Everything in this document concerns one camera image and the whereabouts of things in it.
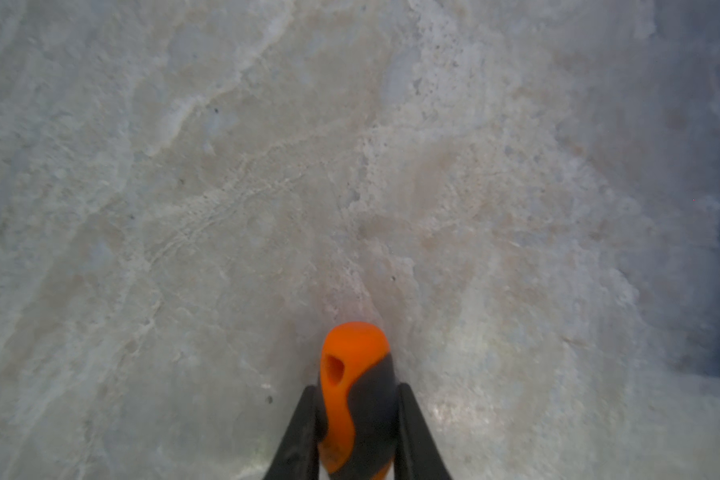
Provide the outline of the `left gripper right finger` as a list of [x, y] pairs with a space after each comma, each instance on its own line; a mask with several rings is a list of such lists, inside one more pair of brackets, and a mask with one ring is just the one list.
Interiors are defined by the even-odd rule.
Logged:
[[397, 480], [451, 480], [422, 410], [409, 384], [398, 392], [398, 444], [394, 459]]

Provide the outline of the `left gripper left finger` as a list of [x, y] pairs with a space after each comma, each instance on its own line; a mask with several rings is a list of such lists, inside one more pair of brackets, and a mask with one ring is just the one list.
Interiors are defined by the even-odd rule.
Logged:
[[318, 480], [317, 388], [307, 386], [291, 416], [264, 480]]

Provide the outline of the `orange black handled screwdriver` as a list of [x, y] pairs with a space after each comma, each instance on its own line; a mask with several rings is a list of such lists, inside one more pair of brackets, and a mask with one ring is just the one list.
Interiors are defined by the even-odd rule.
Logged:
[[320, 355], [317, 450], [331, 479], [383, 479], [395, 454], [397, 382], [390, 344], [367, 322], [334, 327]]

